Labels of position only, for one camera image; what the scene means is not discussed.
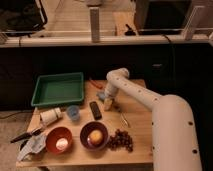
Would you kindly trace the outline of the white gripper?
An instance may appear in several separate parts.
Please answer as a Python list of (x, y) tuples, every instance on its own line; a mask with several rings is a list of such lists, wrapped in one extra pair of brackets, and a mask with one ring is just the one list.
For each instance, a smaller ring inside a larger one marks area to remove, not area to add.
[(108, 83), (104, 90), (106, 99), (104, 100), (104, 110), (109, 111), (113, 106), (113, 98), (118, 94), (118, 88)]

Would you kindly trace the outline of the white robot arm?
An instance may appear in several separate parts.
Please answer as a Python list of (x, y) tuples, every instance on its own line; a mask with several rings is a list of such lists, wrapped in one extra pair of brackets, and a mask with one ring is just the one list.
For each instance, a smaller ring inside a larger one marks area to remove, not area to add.
[(203, 171), (194, 116), (185, 99), (133, 83), (126, 68), (112, 70), (106, 78), (106, 98), (115, 99), (122, 90), (151, 110), (154, 171)]

